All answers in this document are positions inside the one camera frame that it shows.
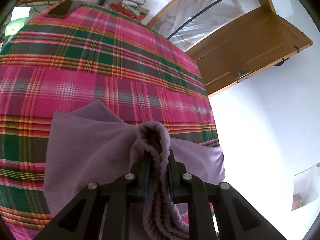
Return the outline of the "wooden door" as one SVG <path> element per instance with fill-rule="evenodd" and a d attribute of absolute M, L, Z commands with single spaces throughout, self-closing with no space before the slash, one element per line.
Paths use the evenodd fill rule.
<path fill-rule="evenodd" d="M 229 22 L 192 46 L 208 96 L 259 72 L 283 64 L 313 42 L 293 24 L 259 7 Z"/>

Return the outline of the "red box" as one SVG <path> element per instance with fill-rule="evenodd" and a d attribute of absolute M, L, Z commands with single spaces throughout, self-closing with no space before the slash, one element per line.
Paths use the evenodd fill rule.
<path fill-rule="evenodd" d="M 146 18 L 146 14 L 140 13 L 139 15 L 136 15 L 132 10 L 125 9 L 120 3 L 111 3 L 110 8 L 139 23 L 141 23 L 144 20 L 144 18 Z"/>

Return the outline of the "purple fleece garment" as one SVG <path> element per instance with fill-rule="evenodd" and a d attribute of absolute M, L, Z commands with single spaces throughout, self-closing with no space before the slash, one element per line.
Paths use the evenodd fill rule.
<path fill-rule="evenodd" d="M 152 156 L 151 183 L 146 203 L 133 210 L 132 238 L 188 239 L 186 210 L 168 192 L 168 157 L 173 154 L 202 181 L 219 184 L 225 179 L 222 149 L 171 138 L 156 121 L 126 124 L 100 101 L 53 115 L 43 185 L 49 212 L 57 215 L 89 183 L 114 182 L 144 152 Z"/>

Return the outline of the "pink plaid bed cover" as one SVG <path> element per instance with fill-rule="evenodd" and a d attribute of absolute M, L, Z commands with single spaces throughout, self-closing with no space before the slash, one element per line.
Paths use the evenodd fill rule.
<path fill-rule="evenodd" d="M 55 112 L 100 100 L 131 125 L 162 123 L 203 146 L 219 139 L 196 63 L 164 37 L 84 3 L 30 19 L 1 50 L 1 218 L 16 239 L 50 221 L 44 163 Z"/>

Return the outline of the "black smartphone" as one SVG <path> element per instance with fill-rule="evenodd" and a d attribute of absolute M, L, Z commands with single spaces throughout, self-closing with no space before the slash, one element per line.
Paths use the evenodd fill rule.
<path fill-rule="evenodd" d="M 65 0 L 46 13 L 46 17 L 65 18 L 82 5 L 81 1 Z"/>

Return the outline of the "green white tissue box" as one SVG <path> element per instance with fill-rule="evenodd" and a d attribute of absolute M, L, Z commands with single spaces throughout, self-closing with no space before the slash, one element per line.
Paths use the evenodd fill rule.
<path fill-rule="evenodd" d="M 8 23 L 5 27 L 5 36 L 12 36 L 17 34 L 24 27 L 27 20 L 27 17 L 18 18 Z"/>

